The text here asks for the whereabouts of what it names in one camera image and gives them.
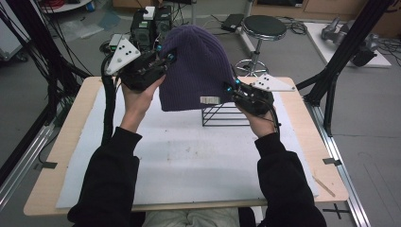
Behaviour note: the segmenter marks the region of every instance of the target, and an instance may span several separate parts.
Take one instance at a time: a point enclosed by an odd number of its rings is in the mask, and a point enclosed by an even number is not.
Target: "desk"
[[[288,78],[281,78],[282,81],[293,84]],[[24,212],[28,216],[61,215],[66,214],[68,209],[57,209],[56,203],[59,198],[65,172],[69,160],[76,148],[81,130],[86,118],[92,109],[96,99],[97,91],[101,86],[100,78],[87,78],[77,95],[73,107],[68,114],[60,135],[55,142],[47,161],[58,163],[55,169],[43,169],[36,182],[31,195],[29,196]],[[298,92],[281,93],[281,98],[286,105],[292,126],[296,132],[299,143],[303,148],[305,157],[309,163],[311,172],[315,179],[318,179],[319,201],[346,201],[347,190],[334,165],[325,165],[323,159],[329,158],[324,143],[315,128],[315,125],[302,101]],[[215,207],[223,207],[225,202],[214,203]],[[264,202],[250,203],[238,201],[235,206],[266,205]],[[205,207],[206,204],[197,203],[196,207]],[[189,208],[187,205],[167,204],[153,206],[143,209],[182,209]]]

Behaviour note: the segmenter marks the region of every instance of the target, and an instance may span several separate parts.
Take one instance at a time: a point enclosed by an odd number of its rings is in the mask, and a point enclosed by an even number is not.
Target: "khaki pants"
[[[147,212],[143,227],[239,227],[237,208]]]

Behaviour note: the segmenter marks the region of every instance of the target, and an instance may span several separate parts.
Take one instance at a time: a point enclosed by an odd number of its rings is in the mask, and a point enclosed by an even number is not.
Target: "hat label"
[[[203,104],[221,104],[220,97],[218,96],[201,96],[200,103]]]

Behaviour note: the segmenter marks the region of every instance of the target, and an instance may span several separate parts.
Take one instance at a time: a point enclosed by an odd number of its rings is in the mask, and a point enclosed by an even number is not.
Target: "purple beanie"
[[[218,104],[214,100],[232,101],[224,91],[224,82],[235,84],[233,70],[214,35],[199,26],[175,27],[166,36],[161,57],[173,49],[177,60],[167,69],[160,86],[163,111],[197,110]]]

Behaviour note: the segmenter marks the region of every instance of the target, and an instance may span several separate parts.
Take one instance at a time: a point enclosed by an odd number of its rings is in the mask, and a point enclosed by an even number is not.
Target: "black jacket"
[[[130,213],[139,167],[132,151],[141,135],[116,128],[106,146],[89,162],[78,203],[68,219],[74,226],[130,226]],[[268,201],[267,226],[326,226],[315,207],[301,162],[286,151],[277,134],[255,141],[260,188]]]

